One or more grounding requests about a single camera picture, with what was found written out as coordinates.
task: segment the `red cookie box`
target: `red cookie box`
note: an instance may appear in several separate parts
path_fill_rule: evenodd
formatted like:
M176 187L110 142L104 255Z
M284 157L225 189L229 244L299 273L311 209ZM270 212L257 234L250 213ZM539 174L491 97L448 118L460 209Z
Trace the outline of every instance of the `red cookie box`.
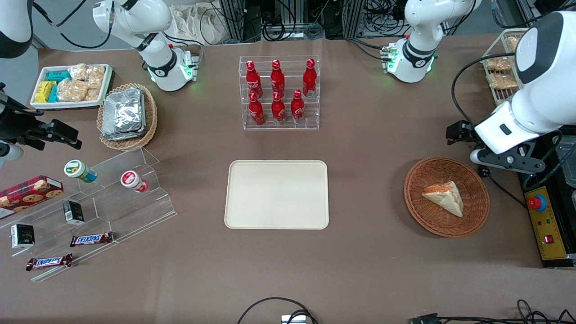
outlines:
M60 181L45 175L0 191L0 219L23 211L50 198L61 195L64 187Z

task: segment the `wicker basket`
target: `wicker basket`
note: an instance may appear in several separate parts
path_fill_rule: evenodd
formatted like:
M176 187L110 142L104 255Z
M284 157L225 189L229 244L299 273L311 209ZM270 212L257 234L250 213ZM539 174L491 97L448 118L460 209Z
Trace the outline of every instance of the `wicker basket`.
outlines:
M454 181L464 203L464 217L457 217L422 196L425 187ZM449 157L431 157L416 163L404 181L404 200L412 216L428 231L446 238L476 232L488 217L490 200L484 183L466 164Z
M133 83L123 84L117 88L114 88L110 92L120 92L131 87L138 88L144 93L144 109L146 111L146 127L148 128L148 131L142 137L128 138L127 140L120 141L108 141L103 136L100 136L100 141L111 149L127 151L135 148L136 146L144 146L150 142L152 136L154 136L154 133L156 132L156 126L158 125L158 111L156 109L156 102L154 101L154 98L152 98L150 91L148 91L145 86ZM103 109L104 102L102 102L98 108L98 119L96 120L96 126L98 127L98 130L100 130L100 133L102 133Z

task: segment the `red button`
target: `red button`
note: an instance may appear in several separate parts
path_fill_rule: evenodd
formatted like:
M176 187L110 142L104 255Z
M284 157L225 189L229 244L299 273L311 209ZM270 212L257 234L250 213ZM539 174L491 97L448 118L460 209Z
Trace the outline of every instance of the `red button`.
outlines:
M536 209L542 207L542 202L540 199L538 199L536 197L530 197L530 198L528 198L528 207L536 210Z

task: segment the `gray floor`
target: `gray floor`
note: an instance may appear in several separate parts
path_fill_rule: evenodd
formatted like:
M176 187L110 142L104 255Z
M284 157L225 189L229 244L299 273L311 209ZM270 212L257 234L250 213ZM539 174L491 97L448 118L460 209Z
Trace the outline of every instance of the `gray floor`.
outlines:
M46 10L53 21L60 22L77 5L78 1L69 0L36 0ZM92 19L92 7L98 0L88 0L86 4L59 29L73 42L83 45L96 45L101 43L106 33L98 29ZM168 5L172 3L190 3L194 0L166 0ZM44 17L33 10L34 33L49 48L66 51L82 50L68 44ZM473 35L479 33L500 33L501 29L492 21L490 1L484 0L462 24L456 35ZM130 48L128 44L111 36L101 49ZM35 76L38 70L37 51L31 48L25 55L16 59L0 59L0 82L4 82L6 93L16 100L25 103L32 91Z

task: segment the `table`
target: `table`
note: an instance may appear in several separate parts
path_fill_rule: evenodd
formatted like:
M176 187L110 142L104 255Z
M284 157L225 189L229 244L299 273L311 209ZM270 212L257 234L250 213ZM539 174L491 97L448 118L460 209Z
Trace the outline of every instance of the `table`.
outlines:
M179 214L41 283L28 281L3 238L0 321L235 323L269 296L296 299L326 324L404 323L431 312L510 317L517 316L519 298L554 316L573 308L574 273L540 268L527 212L492 183L486 183L488 220L467 238L426 232L404 205L404 177L416 161L444 155L473 166L467 144L447 146L444 139L446 127L461 119L450 85L495 37L446 37L432 71L417 84L384 75L376 60L344 41L207 47L198 81L172 93L152 83L134 50L40 50L40 66L107 63L116 71L115 86L137 82L150 89L159 125L147 148L161 160L155 168ZM303 53L322 55L320 129L244 131L239 56ZM474 120L494 108L479 67L462 75L457 96ZM73 158L96 164L118 154L99 142L95 110L48 112L43 119L51 118L80 131L82 150L24 148L22 160L0 171L3 187L37 174L63 178L62 166ZM241 159L325 161L328 228L226 228L228 167ZM516 174L493 176L520 197ZM269 302L244 321L278 323L294 310Z

